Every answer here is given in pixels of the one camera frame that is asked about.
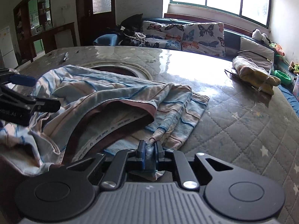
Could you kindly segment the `blue pink striped garment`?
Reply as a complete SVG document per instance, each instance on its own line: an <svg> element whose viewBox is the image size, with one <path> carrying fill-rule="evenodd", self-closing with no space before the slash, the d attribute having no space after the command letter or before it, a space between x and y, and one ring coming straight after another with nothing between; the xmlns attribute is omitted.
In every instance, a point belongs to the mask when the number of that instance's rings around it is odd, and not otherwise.
<svg viewBox="0 0 299 224"><path fill-rule="evenodd" d="M35 176L100 151L135 149L141 140L179 149L209 102L188 85L72 65L45 73L31 95L60 106L34 113L28 126L1 127L3 173Z"/></svg>

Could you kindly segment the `bagged yellow folded clothes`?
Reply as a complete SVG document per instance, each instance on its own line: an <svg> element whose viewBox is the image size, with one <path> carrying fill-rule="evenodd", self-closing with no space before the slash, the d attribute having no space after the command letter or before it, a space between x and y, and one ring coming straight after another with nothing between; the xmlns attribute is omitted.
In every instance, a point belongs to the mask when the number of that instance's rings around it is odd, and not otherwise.
<svg viewBox="0 0 299 224"><path fill-rule="evenodd" d="M241 81L250 84L255 90L270 96L274 94L273 87L281 84L281 79L271 75L263 67L259 67L251 59L237 56L232 60L231 74Z"/></svg>

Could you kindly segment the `white refrigerator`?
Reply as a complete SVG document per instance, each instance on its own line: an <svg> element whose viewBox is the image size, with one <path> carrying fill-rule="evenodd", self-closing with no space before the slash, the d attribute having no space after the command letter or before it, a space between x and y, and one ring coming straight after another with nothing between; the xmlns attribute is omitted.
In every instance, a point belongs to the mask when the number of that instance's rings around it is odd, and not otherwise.
<svg viewBox="0 0 299 224"><path fill-rule="evenodd" d="M1 29L0 36L0 49L4 66L15 69L18 66L18 62L11 39L10 27Z"/></svg>

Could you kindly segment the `grey star quilted mattress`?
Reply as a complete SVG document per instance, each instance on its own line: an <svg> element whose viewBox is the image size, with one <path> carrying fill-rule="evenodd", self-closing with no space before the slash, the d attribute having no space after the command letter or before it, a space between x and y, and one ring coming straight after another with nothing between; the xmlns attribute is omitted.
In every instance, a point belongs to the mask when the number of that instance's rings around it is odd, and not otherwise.
<svg viewBox="0 0 299 224"><path fill-rule="evenodd" d="M82 46L54 50L21 73L36 78L68 64L139 65L153 80L187 84L209 103L181 150L204 152L267 176L285 191L281 223L298 223L298 116L279 88L269 97L231 78L232 63L188 52L130 46Z"/></svg>

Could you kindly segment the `dark wooden display cabinet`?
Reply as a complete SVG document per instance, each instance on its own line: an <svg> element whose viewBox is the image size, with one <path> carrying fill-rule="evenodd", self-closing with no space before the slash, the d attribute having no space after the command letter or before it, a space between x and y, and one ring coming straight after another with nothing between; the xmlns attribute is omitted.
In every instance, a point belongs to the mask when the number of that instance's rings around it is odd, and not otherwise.
<svg viewBox="0 0 299 224"><path fill-rule="evenodd" d="M29 39L53 28L50 0L22 0L13 10L17 41L22 59L32 61L43 50Z"/></svg>

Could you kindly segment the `dark wooden door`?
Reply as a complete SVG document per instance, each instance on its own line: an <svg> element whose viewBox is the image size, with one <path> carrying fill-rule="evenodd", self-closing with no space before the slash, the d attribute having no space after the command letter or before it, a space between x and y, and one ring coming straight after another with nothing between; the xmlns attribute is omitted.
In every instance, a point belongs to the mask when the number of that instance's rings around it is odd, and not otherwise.
<svg viewBox="0 0 299 224"><path fill-rule="evenodd" d="M76 0L80 44L89 46L115 27L115 0Z"/></svg>

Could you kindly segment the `green plastic container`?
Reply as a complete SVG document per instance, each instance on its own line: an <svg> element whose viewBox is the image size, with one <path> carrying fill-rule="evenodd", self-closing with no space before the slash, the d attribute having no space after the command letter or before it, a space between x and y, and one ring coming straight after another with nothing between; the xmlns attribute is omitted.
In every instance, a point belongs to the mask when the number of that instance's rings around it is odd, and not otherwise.
<svg viewBox="0 0 299 224"><path fill-rule="evenodd" d="M281 80L283 85L290 85L292 83L292 79L280 70L275 70L274 75Z"/></svg>

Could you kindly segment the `low butterfly print pillow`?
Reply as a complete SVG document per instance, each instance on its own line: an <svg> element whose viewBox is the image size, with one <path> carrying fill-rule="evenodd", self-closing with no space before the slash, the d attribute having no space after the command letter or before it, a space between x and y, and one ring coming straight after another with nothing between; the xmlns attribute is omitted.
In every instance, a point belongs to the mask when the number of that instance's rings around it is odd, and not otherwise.
<svg viewBox="0 0 299 224"><path fill-rule="evenodd" d="M143 21L142 34L145 35L145 47L181 51L184 26Z"/></svg>

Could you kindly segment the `large butterfly print pillow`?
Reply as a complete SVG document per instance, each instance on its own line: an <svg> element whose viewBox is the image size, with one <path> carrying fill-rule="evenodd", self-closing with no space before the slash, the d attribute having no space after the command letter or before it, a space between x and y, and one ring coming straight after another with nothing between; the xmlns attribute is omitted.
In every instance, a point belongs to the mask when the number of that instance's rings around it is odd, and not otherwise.
<svg viewBox="0 0 299 224"><path fill-rule="evenodd" d="M185 52L224 58L224 24L213 22L184 25L181 48Z"/></svg>

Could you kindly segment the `blue sofa bench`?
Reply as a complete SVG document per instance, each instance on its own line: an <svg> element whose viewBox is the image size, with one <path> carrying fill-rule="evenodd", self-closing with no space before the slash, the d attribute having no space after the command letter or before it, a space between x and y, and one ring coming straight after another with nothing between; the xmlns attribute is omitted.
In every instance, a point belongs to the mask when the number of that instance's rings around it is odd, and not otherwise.
<svg viewBox="0 0 299 224"><path fill-rule="evenodd" d="M287 62L282 48L265 33L254 29L249 35L228 29L221 22L198 23L133 15L93 41L97 46L144 46L192 52L232 60L251 59L281 79L279 89L298 112L298 64Z"/></svg>

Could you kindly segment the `grey plain cushion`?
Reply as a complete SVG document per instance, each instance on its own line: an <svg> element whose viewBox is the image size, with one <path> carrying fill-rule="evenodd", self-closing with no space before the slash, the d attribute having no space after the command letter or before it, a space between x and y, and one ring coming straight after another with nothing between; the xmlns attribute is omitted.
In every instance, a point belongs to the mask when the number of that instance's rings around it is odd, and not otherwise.
<svg viewBox="0 0 299 224"><path fill-rule="evenodd" d="M274 63L275 52L255 41L241 37L238 55L269 72Z"/></svg>

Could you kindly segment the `black bag on sofa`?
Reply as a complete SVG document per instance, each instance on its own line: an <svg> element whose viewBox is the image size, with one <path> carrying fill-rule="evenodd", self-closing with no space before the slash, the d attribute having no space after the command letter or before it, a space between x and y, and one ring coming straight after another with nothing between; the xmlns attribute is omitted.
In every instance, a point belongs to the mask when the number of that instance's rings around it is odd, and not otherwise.
<svg viewBox="0 0 299 224"><path fill-rule="evenodd" d="M120 25L131 31L140 32L143 25L143 13L128 17Z"/></svg>

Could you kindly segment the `colourful plush toys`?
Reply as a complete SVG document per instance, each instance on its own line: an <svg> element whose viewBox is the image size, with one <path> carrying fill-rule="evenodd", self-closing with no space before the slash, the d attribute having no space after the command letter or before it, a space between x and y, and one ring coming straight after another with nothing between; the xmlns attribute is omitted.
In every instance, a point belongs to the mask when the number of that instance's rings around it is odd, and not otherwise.
<svg viewBox="0 0 299 224"><path fill-rule="evenodd" d="M290 65L288 66L288 70L292 72L294 75L299 75L299 64L291 61Z"/></svg>

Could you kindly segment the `white plush toy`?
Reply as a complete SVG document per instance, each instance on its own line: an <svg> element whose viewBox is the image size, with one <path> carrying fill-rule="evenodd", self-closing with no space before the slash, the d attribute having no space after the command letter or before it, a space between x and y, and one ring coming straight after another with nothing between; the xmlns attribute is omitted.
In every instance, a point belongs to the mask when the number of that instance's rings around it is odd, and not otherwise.
<svg viewBox="0 0 299 224"><path fill-rule="evenodd" d="M259 42L263 42L267 44L270 43L267 34L261 33L261 31L257 28L252 32L252 38Z"/></svg>

